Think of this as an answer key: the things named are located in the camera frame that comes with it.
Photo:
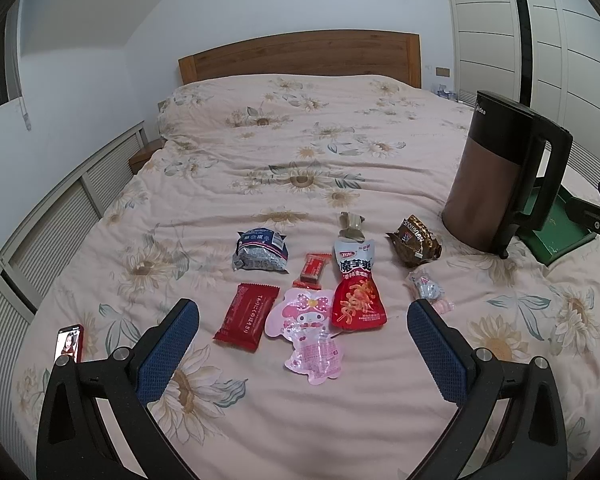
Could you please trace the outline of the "wall switch plate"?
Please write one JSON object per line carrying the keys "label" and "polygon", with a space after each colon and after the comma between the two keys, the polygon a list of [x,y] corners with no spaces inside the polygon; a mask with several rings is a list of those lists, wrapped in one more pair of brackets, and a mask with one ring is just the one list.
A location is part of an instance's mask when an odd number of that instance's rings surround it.
{"label": "wall switch plate", "polygon": [[437,67],[436,75],[438,77],[449,77],[451,75],[451,71],[447,67]]}

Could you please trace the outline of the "brown black electric kettle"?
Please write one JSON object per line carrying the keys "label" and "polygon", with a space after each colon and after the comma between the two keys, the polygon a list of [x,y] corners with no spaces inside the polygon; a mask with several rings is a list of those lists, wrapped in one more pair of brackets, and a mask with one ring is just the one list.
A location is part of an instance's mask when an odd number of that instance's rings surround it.
{"label": "brown black electric kettle", "polygon": [[442,211],[460,242],[502,259],[520,228],[542,229],[566,172],[573,136],[492,91],[477,92],[460,166]]}

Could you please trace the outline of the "small clear pink candy packet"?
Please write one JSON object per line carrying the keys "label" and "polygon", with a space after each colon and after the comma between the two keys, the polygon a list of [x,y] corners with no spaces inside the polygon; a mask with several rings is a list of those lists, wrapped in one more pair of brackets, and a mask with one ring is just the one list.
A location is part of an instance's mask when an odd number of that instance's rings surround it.
{"label": "small clear pink candy packet", "polygon": [[454,304],[442,286],[423,270],[413,271],[408,279],[417,299],[427,300],[437,314],[445,315],[454,310]]}

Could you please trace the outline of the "small red candy wrapper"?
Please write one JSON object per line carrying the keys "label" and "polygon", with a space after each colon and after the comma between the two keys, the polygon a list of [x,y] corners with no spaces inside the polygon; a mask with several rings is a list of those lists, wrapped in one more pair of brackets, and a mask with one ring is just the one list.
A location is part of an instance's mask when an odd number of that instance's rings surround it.
{"label": "small red candy wrapper", "polygon": [[332,255],[327,252],[308,252],[299,277],[294,280],[292,286],[320,290],[322,288],[320,279],[324,267],[329,264],[330,260],[332,260]]}

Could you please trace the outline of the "green tray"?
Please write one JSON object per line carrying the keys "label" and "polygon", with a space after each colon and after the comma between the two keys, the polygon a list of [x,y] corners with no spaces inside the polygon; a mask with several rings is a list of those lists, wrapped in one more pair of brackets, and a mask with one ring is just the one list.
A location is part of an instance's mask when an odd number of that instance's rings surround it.
{"label": "green tray", "polygon": [[521,226],[517,229],[516,237],[526,245],[535,260],[544,266],[550,266],[595,240],[596,234],[593,231],[568,218],[566,203],[572,198],[573,195],[561,186],[542,230],[533,231]]}

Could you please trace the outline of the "wooden headboard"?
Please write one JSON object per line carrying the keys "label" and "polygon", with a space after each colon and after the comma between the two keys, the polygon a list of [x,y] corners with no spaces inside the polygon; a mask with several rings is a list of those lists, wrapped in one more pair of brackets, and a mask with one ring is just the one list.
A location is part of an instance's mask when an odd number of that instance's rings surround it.
{"label": "wooden headboard", "polygon": [[365,29],[288,32],[226,44],[178,60],[184,84],[238,75],[381,75],[419,88],[420,39]]}

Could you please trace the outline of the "olive green small packet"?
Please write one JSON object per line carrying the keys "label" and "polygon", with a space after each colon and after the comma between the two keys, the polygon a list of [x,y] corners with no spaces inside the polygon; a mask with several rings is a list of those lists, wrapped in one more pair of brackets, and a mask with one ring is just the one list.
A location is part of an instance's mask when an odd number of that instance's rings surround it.
{"label": "olive green small packet", "polygon": [[360,214],[355,214],[350,211],[343,211],[339,216],[340,231],[338,236],[347,240],[355,240],[358,243],[363,243],[365,235],[363,232],[363,223],[365,218]]}

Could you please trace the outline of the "wooden nightstand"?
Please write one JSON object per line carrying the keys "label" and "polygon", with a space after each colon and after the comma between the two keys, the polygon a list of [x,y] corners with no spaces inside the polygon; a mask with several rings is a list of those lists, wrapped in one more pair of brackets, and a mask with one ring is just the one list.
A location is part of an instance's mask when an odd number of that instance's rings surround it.
{"label": "wooden nightstand", "polygon": [[128,164],[132,174],[137,174],[143,166],[145,166],[146,162],[151,159],[151,156],[156,152],[161,150],[166,144],[166,141],[163,139],[158,139],[155,141],[151,141],[146,144],[143,148],[137,151],[129,160]]}

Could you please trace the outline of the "blue white snack packet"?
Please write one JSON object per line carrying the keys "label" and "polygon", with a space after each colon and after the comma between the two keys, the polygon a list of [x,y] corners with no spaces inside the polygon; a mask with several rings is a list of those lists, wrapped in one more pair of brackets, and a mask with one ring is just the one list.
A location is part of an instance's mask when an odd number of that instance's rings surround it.
{"label": "blue white snack packet", "polygon": [[232,263],[234,270],[286,273],[288,258],[285,234],[257,228],[238,233]]}

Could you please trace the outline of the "gold brown snack bag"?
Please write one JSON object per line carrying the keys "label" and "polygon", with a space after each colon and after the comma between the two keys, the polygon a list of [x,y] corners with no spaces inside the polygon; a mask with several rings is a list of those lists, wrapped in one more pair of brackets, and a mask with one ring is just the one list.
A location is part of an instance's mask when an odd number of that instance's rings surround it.
{"label": "gold brown snack bag", "polygon": [[387,237],[400,261],[408,268],[417,268],[437,260],[442,253],[442,245],[437,237],[414,214],[404,219]]}

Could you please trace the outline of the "pink cartoon snack packet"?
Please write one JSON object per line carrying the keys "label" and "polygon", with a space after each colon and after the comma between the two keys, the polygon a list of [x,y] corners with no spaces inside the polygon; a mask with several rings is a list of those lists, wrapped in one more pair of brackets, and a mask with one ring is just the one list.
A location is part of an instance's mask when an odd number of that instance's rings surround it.
{"label": "pink cartoon snack packet", "polygon": [[337,379],[342,372],[340,330],[332,325],[334,295],[330,289],[288,289],[265,321],[268,338],[282,337],[294,347],[285,367],[306,375],[314,386]]}

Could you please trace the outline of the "smartphone with red case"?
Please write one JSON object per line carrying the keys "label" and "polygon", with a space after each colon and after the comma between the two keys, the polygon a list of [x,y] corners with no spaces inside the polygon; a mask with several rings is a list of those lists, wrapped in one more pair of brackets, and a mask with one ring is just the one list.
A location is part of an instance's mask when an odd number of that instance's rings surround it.
{"label": "smartphone with red case", "polygon": [[57,360],[61,356],[70,356],[74,362],[81,362],[84,333],[85,330],[81,324],[70,325],[58,330],[54,360]]}

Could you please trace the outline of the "white wardrobe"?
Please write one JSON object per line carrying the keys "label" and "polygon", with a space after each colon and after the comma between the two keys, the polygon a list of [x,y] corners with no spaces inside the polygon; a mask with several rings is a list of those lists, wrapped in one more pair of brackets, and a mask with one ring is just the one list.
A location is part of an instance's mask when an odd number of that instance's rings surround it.
{"label": "white wardrobe", "polygon": [[588,0],[450,0],[455,90],[524,103],[600,159],[600,14]]}

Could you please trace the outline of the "red rectangular snack packet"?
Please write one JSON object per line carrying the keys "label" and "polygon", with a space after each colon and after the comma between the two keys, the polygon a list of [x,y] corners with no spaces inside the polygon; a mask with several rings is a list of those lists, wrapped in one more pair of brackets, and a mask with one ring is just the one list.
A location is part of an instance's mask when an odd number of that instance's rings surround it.
{"label": "red rectangular snack packet", "polygon": [[279,294],[277,286],[242,283],[230,303],[215,341],[255,352],[264,332],[264,324]]}

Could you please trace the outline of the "red white konjac snack bag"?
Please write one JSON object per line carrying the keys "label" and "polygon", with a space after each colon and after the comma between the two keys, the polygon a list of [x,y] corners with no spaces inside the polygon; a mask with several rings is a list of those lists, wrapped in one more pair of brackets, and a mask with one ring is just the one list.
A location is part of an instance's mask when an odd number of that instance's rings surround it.
{"label": "red white konjac snack bag", "polygon": [[332,300],[332,325],[349,332],[383,326],[387,313],[373,279],[374,242],[336,240],[334,251],[341,280]]}

